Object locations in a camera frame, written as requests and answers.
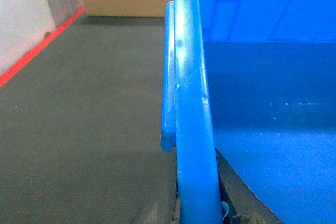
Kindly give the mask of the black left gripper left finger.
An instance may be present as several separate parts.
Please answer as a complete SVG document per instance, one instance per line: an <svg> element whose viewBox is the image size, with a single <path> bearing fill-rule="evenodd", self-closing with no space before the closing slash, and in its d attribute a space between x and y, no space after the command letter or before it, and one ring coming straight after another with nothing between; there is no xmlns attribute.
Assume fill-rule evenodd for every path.
<svg viewBox="0 0 336 224"><path fill-rule="evenodd" d="M180 223L180 209L176 179L156 182L130 223Z"/></svg>

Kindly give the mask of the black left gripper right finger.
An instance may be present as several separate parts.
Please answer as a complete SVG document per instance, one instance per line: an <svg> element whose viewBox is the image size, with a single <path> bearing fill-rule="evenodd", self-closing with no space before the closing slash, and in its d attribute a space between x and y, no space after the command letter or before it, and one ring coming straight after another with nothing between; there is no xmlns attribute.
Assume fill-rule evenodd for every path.
<svg viewBox="0 0 336 224"><path fill-rule="evenodd" d="M283 223L243 182L228 161L217 150L217 167L221 201L228 204L223 210L223 223Z"/></svg>

